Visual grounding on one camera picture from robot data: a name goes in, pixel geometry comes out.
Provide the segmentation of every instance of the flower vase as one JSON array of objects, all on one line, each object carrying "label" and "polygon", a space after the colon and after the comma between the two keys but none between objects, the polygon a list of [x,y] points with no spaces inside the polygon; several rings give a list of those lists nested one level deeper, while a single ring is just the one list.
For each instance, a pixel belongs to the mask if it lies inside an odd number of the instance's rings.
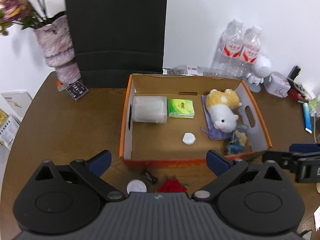
[{"label": "flower vase", "polygon": [[67,16],[63,15],[34,32],[47,65],[55,68],[59,81],[71,84],[80,79]]}]

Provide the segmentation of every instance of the red cloth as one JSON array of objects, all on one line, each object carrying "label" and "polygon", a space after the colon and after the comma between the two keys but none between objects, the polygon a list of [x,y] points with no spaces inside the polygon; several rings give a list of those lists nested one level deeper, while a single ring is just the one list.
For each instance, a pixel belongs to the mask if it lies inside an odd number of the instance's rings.
[{"label": "red cloth", "polygon": [[186,191],[187,189],[185,187],[182,187],[177,179],[167,179],[165,183],[157,189],[158,193]]}]

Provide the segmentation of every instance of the purple cloth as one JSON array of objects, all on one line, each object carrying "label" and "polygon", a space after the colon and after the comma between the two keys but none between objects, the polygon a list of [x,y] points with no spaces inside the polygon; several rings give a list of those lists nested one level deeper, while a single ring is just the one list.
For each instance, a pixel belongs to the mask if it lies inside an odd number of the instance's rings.
[{"label": "purple cloth", "polygon": [[206,95],[201,96],[202,107],[203,107],[203,111],[204,111],[205,121],[207,122],[208,130],[204,129],[203,127],[201,127],[201,130],[206,132],[209,135],[209,138],[213,139],[213,140],[230,139],[232,136],[232,133],[222,132],[219,129],[215,129],[215,127],[213,126],[213,123],[210,118],[210,114],[205,106],[205,99],[206,98],[207,98]]}]

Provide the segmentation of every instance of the yellow and white plush toy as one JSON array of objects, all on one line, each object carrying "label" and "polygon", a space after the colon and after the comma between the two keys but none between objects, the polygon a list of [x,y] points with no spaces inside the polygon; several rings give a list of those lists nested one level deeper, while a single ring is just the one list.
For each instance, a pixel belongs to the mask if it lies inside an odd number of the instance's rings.
[{"label": "yellow and white plush toy", "polygon": [[222,132],[233,132],[239,116],[231,109],[242,106],[236,92],[226,89],[224,92],[213,89],[205,101],[213,126]]}]

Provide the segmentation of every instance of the blue tube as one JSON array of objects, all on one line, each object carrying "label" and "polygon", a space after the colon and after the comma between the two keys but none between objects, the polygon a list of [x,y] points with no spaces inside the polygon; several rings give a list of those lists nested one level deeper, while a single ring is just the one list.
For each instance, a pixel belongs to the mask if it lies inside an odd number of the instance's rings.
[{"label": "blue tube", "polygon": [[312,133],[311,118],[310,118],[308,103],[303,103],[302,106],[303,106],[305,130],[309,133]]}]

